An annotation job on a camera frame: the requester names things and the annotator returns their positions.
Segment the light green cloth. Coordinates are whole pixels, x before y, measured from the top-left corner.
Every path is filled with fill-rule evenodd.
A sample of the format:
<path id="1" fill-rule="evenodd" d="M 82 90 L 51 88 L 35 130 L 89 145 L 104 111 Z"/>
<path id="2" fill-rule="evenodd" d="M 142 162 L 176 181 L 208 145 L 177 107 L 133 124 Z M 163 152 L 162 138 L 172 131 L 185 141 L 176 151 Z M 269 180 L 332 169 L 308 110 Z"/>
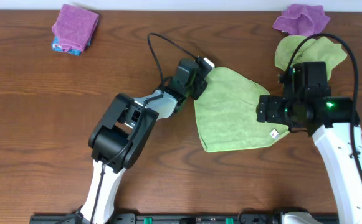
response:
<path id="1" fill-rule="evenodd" d="M 194 101 L 206 152 L 265 148 L 289 133 L 286 125 L 257 121 L 259 96 L 269 94 L 260 84 L 226 67 L 214 68 L 206 81 L 207 88 Z"/>

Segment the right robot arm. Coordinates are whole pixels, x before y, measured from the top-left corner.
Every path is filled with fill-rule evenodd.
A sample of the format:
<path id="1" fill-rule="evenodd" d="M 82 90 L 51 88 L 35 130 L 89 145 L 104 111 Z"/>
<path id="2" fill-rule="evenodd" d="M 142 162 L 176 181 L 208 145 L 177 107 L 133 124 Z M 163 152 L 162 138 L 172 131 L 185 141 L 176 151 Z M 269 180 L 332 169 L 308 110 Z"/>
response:
<path id="1" fill-rule="evenodd" d="M 324 161 L 338 221 L 362 223 L 362 130 L 355 101 L 332 96 L 322 68 L 289 68 L 279 81 L 282 96 L 260 95 L 257 121 L 306 131 Z"/>

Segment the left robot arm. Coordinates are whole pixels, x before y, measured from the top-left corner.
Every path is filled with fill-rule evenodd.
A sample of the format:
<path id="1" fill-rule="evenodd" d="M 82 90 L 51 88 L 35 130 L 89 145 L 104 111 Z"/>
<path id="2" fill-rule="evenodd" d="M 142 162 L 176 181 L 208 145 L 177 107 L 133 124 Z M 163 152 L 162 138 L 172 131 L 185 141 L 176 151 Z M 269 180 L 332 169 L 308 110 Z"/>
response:
<path id="1" fill-rule="evenodd" d="M 180 84 L 176 83 L 141 98 L 120 93 L 113 99 L 88 140 L 93 177 L 86 202 L 76 213 L 76 223 L 109 221 L 115 212 L 121 178 L 140 156 L 155 123 L 175 114 L 187 97 L 202 94 L 211 71 L 213 67 L 196 70 L 190 93 L 180 94 Z"/>

